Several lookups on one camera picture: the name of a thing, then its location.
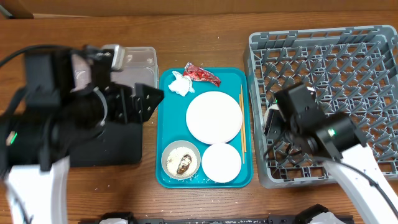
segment crumpled candy wrapper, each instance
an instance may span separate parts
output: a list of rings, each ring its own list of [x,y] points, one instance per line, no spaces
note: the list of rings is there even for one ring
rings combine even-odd
[[[179,95],[185,96],[188,92],[194,93],[192,88],[192,80],[190,77],[185,77],[177,71],[173,71],[175,80],[169,85],[169,89]]]
[[[185,66],[185,71],[182,74],[183,76],[188,76],[193,81],[198,82],[211,82],[212,84],[220,87],[221,80],[213,75],[211,72],[204,70],[203,68],[194,66],[191,62],[188,62]]]

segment red wrapper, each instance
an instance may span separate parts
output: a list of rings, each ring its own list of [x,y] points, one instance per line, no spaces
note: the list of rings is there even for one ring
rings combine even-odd
[[[188,76],[191,78],[191,80],[198,82],[211,82],[217,87],[220,87],[221,84],[221,80],[217,76],[204,70],[203,68],[192,65],[191,62],[187,63],[185,66],[185,71],[182,75]]]

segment crumpled tissue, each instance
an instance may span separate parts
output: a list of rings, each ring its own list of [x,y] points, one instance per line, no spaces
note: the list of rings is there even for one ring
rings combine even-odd
[[[192,88],[192,80],[188,76],[183,76],[177,71],[173,71],[175,80],[169,85],[169,89],[179,95],[185,96],[188,92],[194,93]]]

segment plastic crate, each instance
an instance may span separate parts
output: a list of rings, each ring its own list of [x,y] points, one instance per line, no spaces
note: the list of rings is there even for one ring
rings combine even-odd
[[[366,132],[387,179],[398,179],[398,36],[391,26],[257,32],[243,55],[254,117],[259,180],[266,188],[335,182],[309,155],[283,159],[281,142],[266,159],[263,116],[273,94],[304,82],[326,114],[344,111]]]

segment white plate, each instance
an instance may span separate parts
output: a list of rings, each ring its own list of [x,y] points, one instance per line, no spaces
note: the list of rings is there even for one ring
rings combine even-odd
[[[209,91],[197,96],[187,109],[187,126],[191,134],[206,144],[225,143],[241,130],[242,111],[226,93]]]
[[[241,171],[241,156],[229,144],[214,144],[201,157],[201,166],[212,181],[227,183],[235,179]]]

